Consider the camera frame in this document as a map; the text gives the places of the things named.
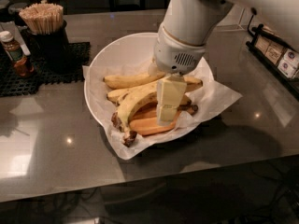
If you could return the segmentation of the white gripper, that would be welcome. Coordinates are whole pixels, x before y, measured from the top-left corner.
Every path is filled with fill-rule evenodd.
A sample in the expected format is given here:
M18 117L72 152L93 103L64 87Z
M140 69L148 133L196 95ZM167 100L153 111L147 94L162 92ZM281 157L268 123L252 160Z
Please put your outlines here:
M186 75L199 64L205 46L191 46L171 36L161 24L153 49L153 61L161 71ZM187 83L182 76L169 75L157 82L157 120L161 126L169 125L177 114Z

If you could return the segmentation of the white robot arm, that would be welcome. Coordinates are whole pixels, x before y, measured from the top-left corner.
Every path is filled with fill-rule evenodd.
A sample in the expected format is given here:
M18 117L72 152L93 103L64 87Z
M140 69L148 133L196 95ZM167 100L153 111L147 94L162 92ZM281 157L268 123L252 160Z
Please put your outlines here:
M299 0L170 0L153 52L153 62L168 74L157 88L160 125L173 121L186 87L181 77L196 68L211 32L235 4L249 8L299 49Z

